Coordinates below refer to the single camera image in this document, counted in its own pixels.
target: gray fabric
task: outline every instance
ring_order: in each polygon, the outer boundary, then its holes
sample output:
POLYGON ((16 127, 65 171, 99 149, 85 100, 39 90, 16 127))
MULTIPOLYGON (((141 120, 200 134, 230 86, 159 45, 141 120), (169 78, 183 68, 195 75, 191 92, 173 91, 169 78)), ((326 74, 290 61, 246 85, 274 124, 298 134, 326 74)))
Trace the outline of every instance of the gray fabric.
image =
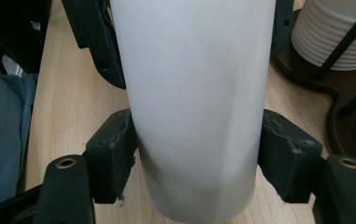
POLYGON ((0 76, 0 202, 17 192, 37 78, 0 76))

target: white cylinder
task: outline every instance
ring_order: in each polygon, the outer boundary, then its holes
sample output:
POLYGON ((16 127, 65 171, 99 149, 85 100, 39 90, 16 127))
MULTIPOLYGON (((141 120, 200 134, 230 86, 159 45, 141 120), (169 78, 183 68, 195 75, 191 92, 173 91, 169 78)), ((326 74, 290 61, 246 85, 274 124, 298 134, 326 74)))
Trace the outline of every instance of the white cylinder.
POLYGON ((220 222, 253 195, 275 0, 111 0, 148 195, 220 222))

